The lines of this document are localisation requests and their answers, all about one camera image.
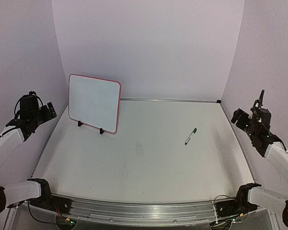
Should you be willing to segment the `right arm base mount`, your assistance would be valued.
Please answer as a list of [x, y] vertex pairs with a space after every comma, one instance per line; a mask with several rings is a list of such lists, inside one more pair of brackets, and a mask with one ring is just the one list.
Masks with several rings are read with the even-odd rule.
[[233, 200], [218, 201], [215, 203], [217, 215], [221, 218], [247, 214], [256, 211], [258, 206], [249, 202]]

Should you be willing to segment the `green whiteboard marker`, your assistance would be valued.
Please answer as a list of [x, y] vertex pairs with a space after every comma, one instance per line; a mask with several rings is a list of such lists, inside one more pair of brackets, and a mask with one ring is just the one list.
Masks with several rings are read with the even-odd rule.
[[191, 140], [191, 138], [194, 136], [194, 134], [197, 132], [197, 128], [194, 128], [194, 130], [192, 131], [192, 133], [188, 136], [188, 138], [186, 139], [184, 145], [187, 145], [189, 143], [189, 141]]

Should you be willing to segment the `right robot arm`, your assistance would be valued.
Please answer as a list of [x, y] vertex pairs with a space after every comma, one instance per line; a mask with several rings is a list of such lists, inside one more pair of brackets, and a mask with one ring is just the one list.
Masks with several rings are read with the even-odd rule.
[[272, 175], [276, 176], [271, 187], [242, 186], [238, 199], [277, 214], [288, 228], [288, 149], [282, 139], [271, 132], [270, 120], [271, 113], [258, 106], [253, 107], [250, 114], [241, 109], [233, 113], [232, 123], [247, 134], [252, 146], [274, 171]]

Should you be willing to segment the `pink-framed whiteboard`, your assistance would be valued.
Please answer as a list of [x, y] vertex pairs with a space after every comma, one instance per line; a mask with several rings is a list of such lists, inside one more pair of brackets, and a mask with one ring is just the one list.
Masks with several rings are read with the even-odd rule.
[[69, 76], [69, 118], [116, 134], [121, 90], [121, 83], [115, 80], [71, 74]]

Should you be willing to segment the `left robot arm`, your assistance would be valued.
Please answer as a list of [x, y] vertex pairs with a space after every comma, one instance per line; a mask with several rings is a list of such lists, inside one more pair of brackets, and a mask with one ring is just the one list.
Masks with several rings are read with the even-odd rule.
[[[0, 170], [11, 154], [37, 128], [54, 118], [57, 114], [51, 102], [43, 104], [35, 91], [23, 95], [14, 108], [14, 118], [9, 121], [0, 134]], [[0, 186], [0, 213], [24, 201], [35, 200], [44, 208], [52, 208], [55, 198], [45, 179], [28, 179], [17, 184]]]

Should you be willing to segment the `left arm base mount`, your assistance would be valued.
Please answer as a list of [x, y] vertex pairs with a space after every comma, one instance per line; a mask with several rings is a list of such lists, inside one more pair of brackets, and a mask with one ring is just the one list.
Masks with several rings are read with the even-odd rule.
[[72, 200], [69, 198], [50, 195], [42, 195], [29, 201], [30, 205], [41, 209], [54, 211], [60, 214], [68, 214], [71, 210]]

